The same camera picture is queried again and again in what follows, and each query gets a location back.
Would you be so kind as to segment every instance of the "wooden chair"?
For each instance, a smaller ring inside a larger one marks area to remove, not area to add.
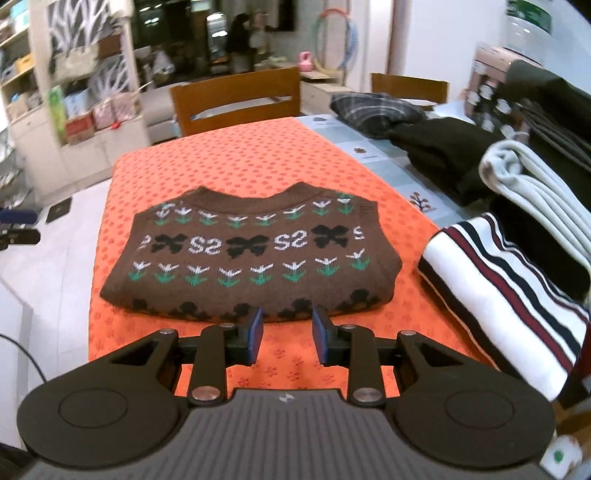
[[[427,80],[400,75],[371,74],[371,91],[387,93],[394,98],[447,102],[449,84],[441,80]]]
[[[300,71],[290,69],[241,73],[170,89],[177,121],[184,137],[232,125],[300,114]],[[290,100],[277,97],[290,96]],[[269,98],[274,103],[250,106],[205,118],[206,110],[248,100]]]

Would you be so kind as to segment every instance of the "gray ribbed panel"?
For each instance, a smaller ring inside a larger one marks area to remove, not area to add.
[[[398,438],[378,411],[335,390],[239,390],[191,412],[177,436],[132,465],[70,472],[38,463],[25,480],[550,480],[538,466],[466,472],[434,463]]]

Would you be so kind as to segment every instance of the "black cable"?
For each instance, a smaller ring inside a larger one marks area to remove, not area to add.
[[[16,345],[17,347],[19,347],[21,352],[23,352],[29,358],[29,360],[33,363],[33,366],[37,370],[37,373],[39,373],[39,376],[43,380],[43,383],[47,383],[47,379],[45,378],[45,375],[43,375],[43,372],[41,371],[41,367],[39,367],[39,364],[37,362],[35,362],[35,359],[31,356],[31,354],[29,352],[27,352],[27,350],[20,343],[18,343],[16,340],[11,339],[9,336],[4,335],[3,333],[0,333],[0,338],[4,338],[4,339],[8,340],[9,342],[14,343],[14,345]]]

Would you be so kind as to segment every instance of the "green label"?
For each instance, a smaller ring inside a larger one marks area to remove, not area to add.
[[[507,0],[507,16],[520,18],[551,33],[552,17],[550,14],[526,0]]]

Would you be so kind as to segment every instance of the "orange tablecloth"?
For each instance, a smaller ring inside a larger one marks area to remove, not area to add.
[[[293,118],[238,125],[146,148],[119,159],[100,227],[90,301],[89,359],[94,360],[163,327],[180,336],[198,335],[207,323],[168,320],[115,308],[99,297],[120,256],[134,214],[199,185],[239,196],[264,197],[297,181],[350,192],[379,203],[379,220],[402,258],[394,299],[381,309],[341,316],[377,336],[412,329],[461,353],[478,355],[458,326],[432,301],[415,271],[437,227],[379,177]],[[189,368],[177,393],[184,394]],[[266,324],[258,362],[228,369],[228,387],[342,388],[347,372],[323,368],[314,349],[311,323]],[[384,368],[387,394],[398,389]]]

